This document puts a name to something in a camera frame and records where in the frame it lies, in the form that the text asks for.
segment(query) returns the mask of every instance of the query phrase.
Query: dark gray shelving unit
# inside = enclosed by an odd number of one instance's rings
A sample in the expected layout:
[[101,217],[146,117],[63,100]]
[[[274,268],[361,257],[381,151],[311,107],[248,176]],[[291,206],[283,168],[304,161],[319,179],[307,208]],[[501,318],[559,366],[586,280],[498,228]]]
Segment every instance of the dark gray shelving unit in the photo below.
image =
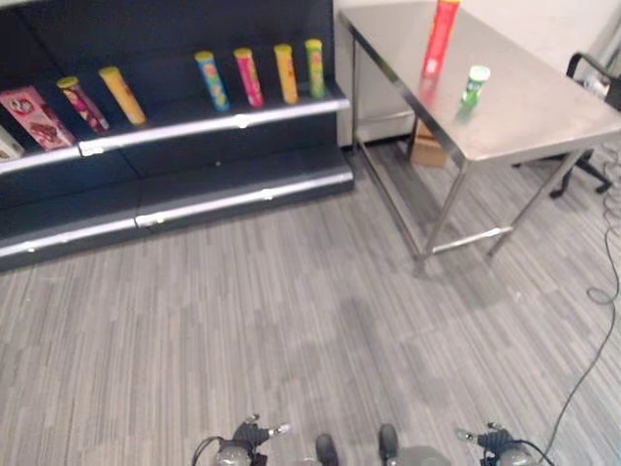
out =
[[[38,151],[0,109],[0,124],[28,151],[0,164],[0,270],[352,189],[336,142],[336,112],[349,103],[334,83],[332,21],[332,0],[49,0],[0,11],[3,38],[16,44],[5,52],[15,66],[0,89],[35,85],[80,141]],[[312,99],[299,84],[300,101],[286,105],[272,46],[293,45],[303,82],[310,37],[324,43],[327,95]],[[243,46],[254,51],[262,109],[247,104],[232,57]],[[192,58],[199,49],[215,54],[229,112],[212,108]],[[38,60],[23,60],[27,54]],[[109,64],[132,86],[145,126],[126,121],[96,76]],[[109,132],[94,135],[75,115],[55,88],[64,75],[80,78]]]

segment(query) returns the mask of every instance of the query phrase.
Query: cardboard box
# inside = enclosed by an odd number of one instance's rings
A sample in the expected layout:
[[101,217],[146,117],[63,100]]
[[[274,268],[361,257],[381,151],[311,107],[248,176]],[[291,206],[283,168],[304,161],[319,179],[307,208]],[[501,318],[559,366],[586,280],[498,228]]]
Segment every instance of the cardboard box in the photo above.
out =
[[0,163],[15,160],[23,155],[23,147],[9,132],[0,126]]
[[425,167],[443,168],[446,165],[448,155],[442,150],[440,144],[422,121],[416,125],[416,135],[412,146],[409,161]]
[[0,103],[44,150],[69,148],[76,142],[33,86],[5,90]]

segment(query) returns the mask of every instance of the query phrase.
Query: floor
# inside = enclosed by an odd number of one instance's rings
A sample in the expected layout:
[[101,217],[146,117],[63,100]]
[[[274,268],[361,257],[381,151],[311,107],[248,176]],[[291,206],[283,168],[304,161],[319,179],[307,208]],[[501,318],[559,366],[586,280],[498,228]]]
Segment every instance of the floor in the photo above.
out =
[[[373,151],[428,229],[454,167]],[[456,427],[497,420],[543,446],[610,319],[585,294],[611,286],[595,182],[577,174],[493,260],[481,243],[415,277],[354,166],[346,195],[0,275],[0,464],[188,464],[255,412],[293,424],[266,444],[273,464],[301,464],[323,431],[344,464],[377,464],[386,421],[455,465],[481,454]],[[489,227],[489,210],[509,218],[551,169],[478,174],[446,237]],[[618,464],[620,356],[617,330],[561,424],[557,464]]]

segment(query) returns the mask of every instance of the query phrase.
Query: chair leg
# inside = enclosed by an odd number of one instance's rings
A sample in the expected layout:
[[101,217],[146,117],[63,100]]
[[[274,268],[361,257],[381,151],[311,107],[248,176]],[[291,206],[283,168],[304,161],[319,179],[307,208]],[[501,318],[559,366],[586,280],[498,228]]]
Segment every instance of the chair leg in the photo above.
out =
[[600,185],[596,191],[600,194],[608,191],[610,189],[610,187],[612,186],[612,182],[606,178],[604,176],[604,174],[602,172],[600,172],[597,168],[595,168],[593,165],[591,165],[591,162],[588,161],[588,159],[580,159],[577,161],[577,163],[575,164],[578,168],[584,170],[586,173],[588,173],[589,175],[591,175],[592,177],[598,179],[600,182],[602,182],[602,185]]
[[572,177],[572,171],[573,171],[573,168],[565,174],[565,176],[563,177],[563,181],[561,182],[560,189],[555,189],[552,192],[550,192],[550,197],[552,199],[557,199],[565,193],[565,191],[567,190],[567,186],[570,185],[570,178]]

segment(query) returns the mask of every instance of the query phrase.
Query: white wall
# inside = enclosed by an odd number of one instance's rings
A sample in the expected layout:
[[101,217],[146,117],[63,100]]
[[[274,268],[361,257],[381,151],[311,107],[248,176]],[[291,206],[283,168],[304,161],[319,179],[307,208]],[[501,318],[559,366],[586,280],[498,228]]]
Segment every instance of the white wall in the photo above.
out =
[[[412,0],[335,0],[341,8],[408,2]],[[538,56],[559,73],[577,50],[597,54],[619,20],[619,0],[463,0],[462,8]],[[390,25],[386,24],[390,34]],[[336,71],[341,89],[351,96],[351,37],[335,21]],[[395,90],[371,60],[362,53],[360,117],[376,117],[407,110]],[[349,145],[349,113],[339,117],[339,142]],[[374,123],[360,130],[365,140],[405,134],[411,119]]]

